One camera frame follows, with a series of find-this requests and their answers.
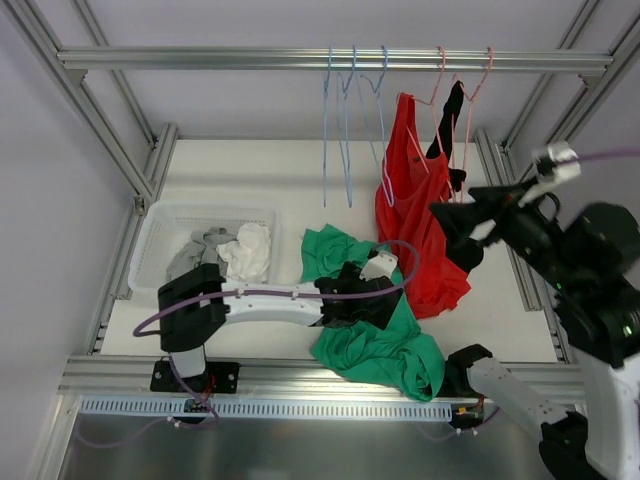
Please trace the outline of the green tank top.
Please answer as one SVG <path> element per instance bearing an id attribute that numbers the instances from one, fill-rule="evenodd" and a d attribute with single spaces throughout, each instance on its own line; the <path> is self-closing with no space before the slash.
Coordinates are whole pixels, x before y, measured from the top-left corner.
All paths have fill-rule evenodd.
<path id="1" fill-rule="evenodd" d="M 308 229 L 301 243 L 301 280 L 336 278 L 345 262 L 362 267 L 374 246 L 329 224 Z M 417 401 L 431 401 L 444 381 L 444 356 L 434 338 L 421 330 L 405 296 L 386 329 L 367 322 L 325 328 L 310 354 L 349 381 L 395 387 Z"/>

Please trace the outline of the blue hanger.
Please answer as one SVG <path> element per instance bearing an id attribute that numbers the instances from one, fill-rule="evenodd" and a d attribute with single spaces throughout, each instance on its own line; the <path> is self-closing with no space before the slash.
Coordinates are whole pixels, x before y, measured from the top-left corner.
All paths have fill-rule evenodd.
<path id="1" fill-rule="evenodd" d="M 339 72 L 337 74 L 337 92 L 336 92 L 336 125 L 339 131 L 339 151 L 341 155 L 341 162 L 343 168 L 343 175 L 345 181 L 345 191 L 347 206 L 353 207 L 353 182 L 351 175 L 351 157 L 349 146 L 349 125 L 348 125 L 348 97 L 350 92 L 351 82 L 355 73 L 355 67 L 357 62 L 357 50 L 353 46 L 351 50 L 351 66 L 349 74 Z"/>
<path id="2" fill-rule="evenodd" d="M 333 48 L 328 48 L 327 68 L 323 77 L 323 156 L 322 156 L 322 200 L 323 208 L 327 207 L 328 200 L 328 133 L 329 133 L 329 91 L 333 62 Z"/>
<path id="3" fill-rule="evenodd" d="M 383 82 L 384 82 L 388 65 L 389 65 L 389 53 L 388 53 L 387 47 L 384 45 L 381 46 L 381 51 L 383 55 L 382 70 L 378 79 L 376 81 L 373 81 L 367 74 L 360 74 L 359 77 L 356 79 L 356 89 L 358 93 L 361 113 L 363 116 L 367 141 L 369 143 L 374 161 L 376 165 L 379 167 L 380 181 L 381 181 L 381 187 L 383 189 L 383 195 L 387 205 L 389 207 L 393 207 L 395 205 L 395 194 L 394 194 L 391 177 L 388 170 L 386 129 L 385 129 L 384 115 L 383 115 L 383 109 L 382 109 L 382 103 L 381 103 L 381 90 L 382 90 Z M 363 90 L 360 84 L 361 80 L 368 83 L 371 90 L 371 95 L 375 99 L 375 106 L 376 106 L 379 133 L 380 133 L 380 144 L 381 144 L 380 151 L 377 151 L 374 145 L 374 130 L 373 130 L 373 127 L 371 126 L 369 112 L 367 109 L 366 102 L 364 100 Z"/>

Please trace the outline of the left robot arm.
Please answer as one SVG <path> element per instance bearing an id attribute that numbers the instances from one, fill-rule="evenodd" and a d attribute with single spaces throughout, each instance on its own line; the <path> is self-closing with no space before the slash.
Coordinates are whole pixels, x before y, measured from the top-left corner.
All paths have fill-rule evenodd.
<path id="1" fill-rule="evenodd" d="M 222 375 L 206 360 L 205 343 L 222 327 L 275 321 L 302 327 L 340 329 L 368 324 L 384 329 L 403 289 L 390 274 L 365 275 L 343 265 L 336 278 L 279 286 L 224 277 L 216 264 L 204 264 L 157 292 L 161 350 L 173 367 L 170 391 L 216 392 Z"/>

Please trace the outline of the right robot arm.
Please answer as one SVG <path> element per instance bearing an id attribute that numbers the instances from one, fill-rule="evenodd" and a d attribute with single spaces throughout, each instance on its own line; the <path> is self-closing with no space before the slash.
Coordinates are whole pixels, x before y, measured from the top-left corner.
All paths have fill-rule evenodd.
<path id="1" fill-rule="evenodd" d="M 568 226 L 540 206 L 552 192 L 528 180 L 475 187 L 467 203 L 435 203 L 431 212 L 448 243 L 471 242 L 494 226 L 480 248 L 503 242 L 555 291 L 554 313 L 580 366 L 586 410 L 545 399 L 486 348 L 451 354 L 444 387 L 492 400 L 537 442 L 557 479 L 635 479 L 639 475 L 639 292 L 627 271 L 639 258 L 639 225 L 624 207 L 587 205 Z"/>

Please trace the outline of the grey tank top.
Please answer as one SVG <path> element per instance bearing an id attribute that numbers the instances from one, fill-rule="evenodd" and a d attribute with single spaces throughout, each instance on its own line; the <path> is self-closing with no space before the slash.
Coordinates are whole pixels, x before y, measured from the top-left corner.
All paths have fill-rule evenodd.
<path id="1" fill-rule="evenodd" d="M 227 244 L 236 237 L 223 227 L 213 227 L 206 231 L 194 231 L 190 240 L 176 253 L 169 263 L 165 280 L 170 282 L 202 264 L 215 264 L 222 275 L 226 274 L 228 263 L 223 260 L 217 247 Z"/>

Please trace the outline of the white tank top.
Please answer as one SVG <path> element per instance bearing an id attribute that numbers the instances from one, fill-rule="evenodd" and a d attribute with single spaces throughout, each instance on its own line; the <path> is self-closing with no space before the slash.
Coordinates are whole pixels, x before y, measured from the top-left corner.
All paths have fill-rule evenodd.
<path id="1" fill-rule="evenodd" d="M 256 223 L 243 224 L 234 240 L 216 247 L 226 263 L 225 276 L 248 283 L 265 283 L 271 264 L 271 231 Z"/>

